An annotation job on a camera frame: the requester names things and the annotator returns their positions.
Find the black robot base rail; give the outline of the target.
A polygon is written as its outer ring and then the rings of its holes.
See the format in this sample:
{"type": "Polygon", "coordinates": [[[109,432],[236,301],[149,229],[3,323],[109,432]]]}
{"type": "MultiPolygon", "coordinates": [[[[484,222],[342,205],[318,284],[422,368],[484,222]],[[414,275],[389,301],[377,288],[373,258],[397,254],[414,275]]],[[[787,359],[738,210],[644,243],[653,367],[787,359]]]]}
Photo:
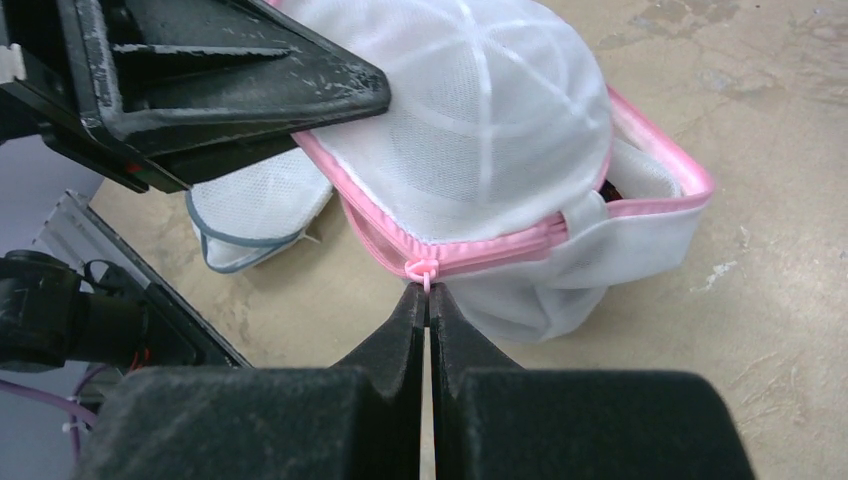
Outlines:
{"type": "Polygon", "coordinates": [[[251,362],[88,206],[60,196],[34,244],[83,277],[85,290],[136,303],[147,326],[144,350],[119,370],[148,366],[249,367],[251,362]]]}

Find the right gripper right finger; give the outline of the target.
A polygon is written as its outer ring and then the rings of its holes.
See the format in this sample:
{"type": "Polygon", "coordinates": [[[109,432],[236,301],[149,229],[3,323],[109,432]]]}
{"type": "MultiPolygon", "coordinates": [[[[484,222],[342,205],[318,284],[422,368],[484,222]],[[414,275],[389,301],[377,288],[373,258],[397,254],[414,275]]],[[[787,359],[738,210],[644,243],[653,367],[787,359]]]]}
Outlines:
{"type": "Polygon", "coordinates": [[[751,479],[713,386],[663,370],[532,370],[429,295],[441,479],[751,479]]]}

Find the pink-trimmed white mesh laundry bag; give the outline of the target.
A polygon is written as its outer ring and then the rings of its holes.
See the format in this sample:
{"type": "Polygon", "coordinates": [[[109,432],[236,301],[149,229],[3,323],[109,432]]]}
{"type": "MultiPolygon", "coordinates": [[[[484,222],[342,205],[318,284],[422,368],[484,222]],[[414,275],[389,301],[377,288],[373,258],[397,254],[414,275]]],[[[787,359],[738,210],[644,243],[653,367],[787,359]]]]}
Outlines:
{"type": "Polygon", "coordinates": [[[679,266],[714,183],[534,1],[282,1],[379,68],[386,113],[296,135],[388,271],[490,337],[577,329],[679,266]]]}

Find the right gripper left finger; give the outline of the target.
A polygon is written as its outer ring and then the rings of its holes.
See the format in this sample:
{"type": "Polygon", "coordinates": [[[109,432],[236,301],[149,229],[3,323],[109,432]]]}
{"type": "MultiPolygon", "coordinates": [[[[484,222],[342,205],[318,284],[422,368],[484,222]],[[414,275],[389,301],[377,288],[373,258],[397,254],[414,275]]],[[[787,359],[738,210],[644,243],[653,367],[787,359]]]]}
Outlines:
{"type": "Polygon", "coordinates": [[[426,295],[326,368],[151,367],[101,408],[77,479],[415,479],[426,295]]]}

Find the blue-trimmed white mesh laundry bag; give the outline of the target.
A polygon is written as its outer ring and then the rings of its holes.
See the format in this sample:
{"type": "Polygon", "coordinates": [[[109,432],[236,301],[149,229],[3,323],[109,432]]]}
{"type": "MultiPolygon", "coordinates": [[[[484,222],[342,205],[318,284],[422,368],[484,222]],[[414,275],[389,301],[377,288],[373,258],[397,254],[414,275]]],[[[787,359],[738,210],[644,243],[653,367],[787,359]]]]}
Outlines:
{"type": "Polygon", "coordinates": [[[331,183],[296,148],[199,183],[185,203],[205,264],[232,274],[306,239],[332,193],[331,183]]]}

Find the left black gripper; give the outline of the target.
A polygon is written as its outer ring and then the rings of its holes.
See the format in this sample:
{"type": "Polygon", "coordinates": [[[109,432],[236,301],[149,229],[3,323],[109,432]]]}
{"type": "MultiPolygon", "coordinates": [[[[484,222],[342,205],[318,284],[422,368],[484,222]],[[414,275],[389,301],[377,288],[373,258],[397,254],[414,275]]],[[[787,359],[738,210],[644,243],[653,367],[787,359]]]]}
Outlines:
{"type": "Polygon", "coordinates": [[[263,1],[3,1],[1,142],[166,193],[373,117],[385,74],[263,1]]]}

